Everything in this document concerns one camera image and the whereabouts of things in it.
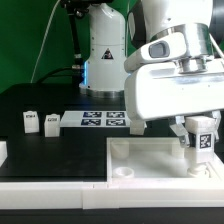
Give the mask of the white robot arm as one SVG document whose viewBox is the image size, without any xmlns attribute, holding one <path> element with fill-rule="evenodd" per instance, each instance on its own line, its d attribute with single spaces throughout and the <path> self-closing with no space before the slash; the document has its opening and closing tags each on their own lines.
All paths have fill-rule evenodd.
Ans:
<svg viewBox="0 0 224 224">
<path fill-rule="evenodd" d="M 216 58 L 224 0 L 137 0 L 126 20 L 107 4 L 90 7 L 91 50 L 81 90 L 125 95 L 133 129 L 169 118 L 184 145 L 187 118 L 215 132 L 224 109 L 224 57 Z"/>
</svg>

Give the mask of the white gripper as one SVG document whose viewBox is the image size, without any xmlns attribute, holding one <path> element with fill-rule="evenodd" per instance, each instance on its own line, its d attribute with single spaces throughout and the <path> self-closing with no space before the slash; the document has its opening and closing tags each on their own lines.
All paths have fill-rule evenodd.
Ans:
<svg viewBox="0 0 224 224">
<path fill-rule="evenodd" d="M 182 147 L 189 147 L 189 134 L 180 115 L 212 112 L 215 140 L 224 109 L 224 62 L 207 63 L 204 73 L 179 74 L 172 62 L 148 64 L 133 72 L 125 81 L 125 106 L 134 120 L 169 118 L 169 126 Z"/>
</svg>

